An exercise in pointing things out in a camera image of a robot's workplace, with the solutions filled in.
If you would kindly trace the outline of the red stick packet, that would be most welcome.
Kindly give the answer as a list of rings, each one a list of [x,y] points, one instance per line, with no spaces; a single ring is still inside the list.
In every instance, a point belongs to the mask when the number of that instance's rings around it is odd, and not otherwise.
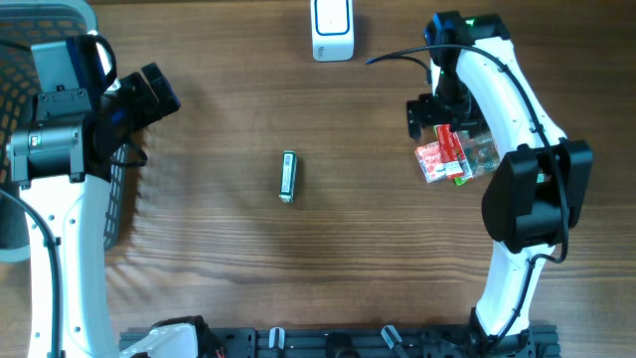
[[[464,171],[456,153],[450,126],[448,124],[437,125],[435,127],[435,131],[439,141],[441,158],[446,177],[449,179],[462,177],[464,175]]]

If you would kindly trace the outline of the green snack bag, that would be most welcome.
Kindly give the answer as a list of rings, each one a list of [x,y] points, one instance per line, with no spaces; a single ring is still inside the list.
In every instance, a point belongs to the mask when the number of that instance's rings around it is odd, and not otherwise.
[[[466,184],[497,169],[500,158],[489,131],[474,137],[471,137],[467,130],[451,131],[451,134],[456,153],[464,171],[462,177],[448,178],[456,186]]]

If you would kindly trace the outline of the red white candy pack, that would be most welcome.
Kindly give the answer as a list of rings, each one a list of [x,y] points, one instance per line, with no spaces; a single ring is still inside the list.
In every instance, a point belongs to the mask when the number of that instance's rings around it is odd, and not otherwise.
[[[427,183],[446,178],[446,170],[441,158],[441,149],[438,142],[418,146],[414,154]]]

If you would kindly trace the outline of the green white gum pack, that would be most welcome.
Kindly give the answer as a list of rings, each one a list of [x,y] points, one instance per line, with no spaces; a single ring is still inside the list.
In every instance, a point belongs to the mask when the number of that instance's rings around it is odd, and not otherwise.
[[[297,173],[297,155],[294,151],[286,150],[282,154],[281,181],[279,197],[283,203],[294,200],[295,181]]]

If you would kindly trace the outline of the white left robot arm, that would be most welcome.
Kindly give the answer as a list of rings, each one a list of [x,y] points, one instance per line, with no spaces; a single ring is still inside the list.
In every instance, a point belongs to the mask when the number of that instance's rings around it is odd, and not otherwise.
[[[30,224],[32,357],[118,357],[105,280],[105,233],[116,173],[143,167],[133,133],[180,102],[148,64],[116,91],[45,92],[9,146],[14,202]]]

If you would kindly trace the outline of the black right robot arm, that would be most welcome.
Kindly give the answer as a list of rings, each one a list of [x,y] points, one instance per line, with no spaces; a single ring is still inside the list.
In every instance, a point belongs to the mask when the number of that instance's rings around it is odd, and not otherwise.
[[[432,88],[406,104],[411,138],[427,126],[486,122],[500,164],[482,198],[494,241],[486,287],[472,309],[466,348],[487,357],[519,352],[542,267],[562,263],[579,219],[593,154],[571,141],[540,105],[496,15],[433,16],[424,28]]]

